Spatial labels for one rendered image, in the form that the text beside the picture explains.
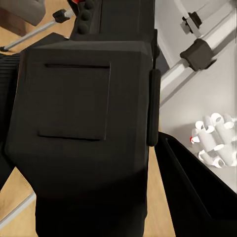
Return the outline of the camera tripod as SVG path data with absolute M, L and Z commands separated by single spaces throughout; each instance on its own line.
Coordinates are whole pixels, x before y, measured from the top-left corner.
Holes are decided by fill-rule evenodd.
M 178 61 L 169 71 L 161 77 L 160 90 L 166 87 L 171 81 L 179 76 L 182 71 L 188 67 L 192 68 L 193 72 L 177 88 L 170 93 L 161 103 L 160 109 L 163 108 L 174 96 L 176 96 L 183 88 L 203 70 L 207 70 L 217 58 L 237 40 L 237 7 L 230 12 L 223 20 L 221 20 L 213 29 L 205 36 L 199 31 L 199 26 L 204 20 L 217 12 L 225 4 L 231 0 L 210 0 L 202 8 L 194 13 L 189 13 L 183 7 L 180 0 L 174 0 L 178 8 L 183 14 L 183 22 L 180 23 L 183 31 L 186 34 L 195 34 L 196 40 L 194 43 L 180 55 L 181 60 Z M 55 20 L 41 26 L 40 28 L 30 32 L 13 43 L 0 47 L 0 51 L 7 52 L 10 48 L 22 43 L 23 41 L 39 34 L 40 32 L 70 19 L 75 13 L 72 9 L 66 11 L 60 9 L 53 13 Z M 32 192 L 25 200 L 23 200 L 16 208 L 14 208 L 7 216 L 0 221 L 0 230 L 7 225 L 14 217 L 24 210 L 30 203 L 36 200 L 37 195 Z

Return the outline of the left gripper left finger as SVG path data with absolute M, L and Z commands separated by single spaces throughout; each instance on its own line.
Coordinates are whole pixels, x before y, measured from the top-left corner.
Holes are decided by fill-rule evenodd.
M 15 168 L 15 164 L 4 152 L 7 135 L 0 137 L 0 191 Z

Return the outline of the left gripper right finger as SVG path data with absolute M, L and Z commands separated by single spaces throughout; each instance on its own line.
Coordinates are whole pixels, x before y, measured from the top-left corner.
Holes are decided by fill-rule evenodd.
M 176 237 L 237 237 L 237 194 L 173 136 L 155 153 Z

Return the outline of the digital camera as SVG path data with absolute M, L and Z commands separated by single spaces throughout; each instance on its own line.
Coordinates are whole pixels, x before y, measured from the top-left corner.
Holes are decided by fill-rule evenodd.
M 0 137 L 39 237 L 143 237 L 161 71 L 155 0 L 67 0 L 70 37 L 0 53 Z

